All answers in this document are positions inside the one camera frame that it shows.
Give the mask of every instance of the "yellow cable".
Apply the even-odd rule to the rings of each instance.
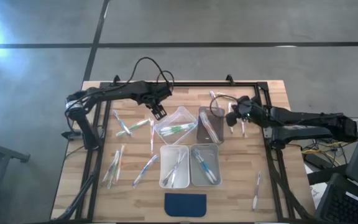
[[[332,147],[332,146],[336,146],[336,145],[340,145],[340,144],[352,144],[354,142],[357,142],[358,140],[356,141],[352,141],[352,142],[334,142],[334,143],[331,143],[331,144],[328,144],[326,145],[327,147]]]
[[[326,152],[323,152],[323,151],[321,151],[320,153],[325,154],[326,156],[332,158],[334,160],[334,162],[336,162],[339,166],[341,165],[332,155],[330,155],[330,154],[328,154]]]
[[[314,149],[310,149],[310,150],[305,150],[305,151],[302,151],[302,153],[304,154],[310,154],[310,153],[319,153],[320,150],[314,150]]]

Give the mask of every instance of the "blue pad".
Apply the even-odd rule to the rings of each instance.
[[[206,195],[165,193],[164,209],[171,217],[203,217],[206,213]]]

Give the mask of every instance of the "concrete floor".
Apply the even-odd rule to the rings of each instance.
[[[92,43],[103,0],[0,1],[0,44]],[[358,41],[355,0],[115,0],[101,43]],[[64,99],[81,87],[90,49],[0,49],[0,145],[12,161],[0,223],[48,220],[67,142]],[[358,47],[99,49],[90,80],[129,77],[149,56],[177,80],[282,79],[292,110],[358,117]],[[136,80],[156,77],[141,65]],[[346,154],[352,153],[351,147]]]

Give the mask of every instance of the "wooden table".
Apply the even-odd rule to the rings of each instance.
[[[281,80],[267,81],[270,97],[274,106],[290,109]],[[100,82],[84,82],[83,89],[91,86],[99,87]],[[237,97],[242,95],[254,96],[254,89],[249,87],[176,87],[173,96],[162,102],[167,113],[173,113],[178,106],[185,106],[195,118],[200,106],[209,106],[211,98],[209,91],[221,91]],[[221,107],[227,111],[227,102]],[[141,119],[153,118],[152,113],[144,105],[138,106],[132,100],[117,100],[112,103],[121,119],[132,125]],[[92,121],[93,114],[88,115]],[[136,189],[131,187],[133,180],[150,159],[150,127],[141,127],[133,132],[133,136],[116,137],[121,130],[120,125],[112,114],[109,117],[106,131],[106,144],[99,183],[109,167],[114,153],[125,143],[126,148],[122,158],[121,176],[117,186],[111,190],[98,189],[94,222],[254,222],[276,221],[273,194],[267,168],[264,143],[261,129],[255,124],[247,124],[248,138],[241,135],[241,126],[234,127],[231,134],[229,127],[224,125],[225,142],[219,146],[219,164],[223,182],[215,187],[195,187],[190,184],[186,189],[165,190],[159,187],[160,164],[156,162],[144,175]],[[182,142],[185,145],[196,143],[195,132]],[[67,153],[82,146],[82,141],[73,141],[68,145]],[[154,151],[159,154],[163,141],[154,136]],[[63,165],[62,176],[57,190],[52,218],[61,215],[78,193],[81,184],[86,152],[80,150],[67,158]],[[283,151],[287,169],[288,181],[292,192],[300,203],[311,214],[314,204],[310,192],[301,152],[297,147],[288,146]],[[259,192],[258,211],[252,211],[252,199],[258,171],[262,171],[262,182]],[[202,218],[169,217],[163,208],[164,193],[189,193],[207,195],[207,212]],[[285,200],[282,192],[282,207],[286,214]],[[85,203],[83,216],[86,215],[88,203]]]

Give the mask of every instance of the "black metal frame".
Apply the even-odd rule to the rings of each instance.
[[[115,77],[114,82],[103,82],[100,83],[101,86],[106,85],[122,85],[123,82],[118,82],[119,77]],[[269,94],[269,87],[267,82],[235,82],[230,75],[226,77],[226,81],[222,82],[176,82],[175,86],[243,86],[243,87],[251,87],[255,91],[256,97],[258,97],[261,100],[261,94],[260,91],[263,91],[265,96],[266,105],[271,106],[272,102],[270,100],[270,94]],[[109,119],[109,111],[110,111],[110,105],[111,102],[108,101],[106,103],[106,109],[104,112],[104,118],[103,118],[103,125],[102,128],[104,130],[107,129],[108,126],[108,119]],[[99,116],[100,116],[100,109],[101,104],[96,105],[94,119],[93,119],[93,126],[96,127],[99,123]],[[279,222],[291,222],[291,223],[299,223],[304,221],[311,221],[312,223],[316,223],[315,220],[310,220],[311,215],[307,214],[305,209],[300,205],[300,203],[297,201],[295,196],[291,193],[289,185],[288,185],[288,177],[287,172],[285,170],[285,164],[283,160],[283,154],[281,150],[273,149],[270,145],[270,138],[268,134],[267,129],[262,129],[262,134],[264,138],[264,145],[265,145],[265,151],[266,151],[266,158],[267,158],[267,165],[269,169],[270,174],[270,181],[272,185],[272,192],[273,192],[273,199],[275,202],[275,209],[277,214],[277,220]],[[70,222],[70,223],[84,223],[84,222],[92,222],[93,221],[93,214],[94,214],[94,206],[96,202],[96,196],[98,191],[98,180],[99,180],[99,174],[101,169],[101,161],[103,156],[103,148],[104,148],[104,142],[105,142],[105,134],[102,136],[102,142],[103,145],[100,147],[100,149],[97,151],[97,157],[96,162],[94,166],[94,170],[92,171],[93,174],[96,175],[96,178],[93,179],[92,184],[92,190],[91,195],[89,199],[89,206],[88,206],[88,214],[86,218],[82,218],[83,216],[83,198],[81,198],[81,202],[79,206],[76,209],[75,213],[75,219],[74,220],[50,220],[48,223],[61,223],[61,222]],[[275,151],[277,154],[277,162],[278,162],[278,168],[279,172],[276,170],[275,165],[273,163],[273,157],[272,157],[272,151]],[[88,151],[85,159],[85,166],[83,171],[83,178],[81,181],[81,187],[83,187],[87,183],[89,174],[90,174],[90,166],[92,161],[92,155],[93,151]],[[288,216],[289,218],[285,218],[283,216],[283,209],[281,206],[281,200],[278,192],[278,186],[283,190],[285,195],[285,201],[288,209]],[[294,207],[297,210],[297,212],[300,214],[301,218],[305,220],[299,220],[296,219]]]
[[[0,155],[7,156],[8,158],[15,158],[21,162],[27,162],[30,159],[30,154],[23,154],[2,146],[0,146]]]

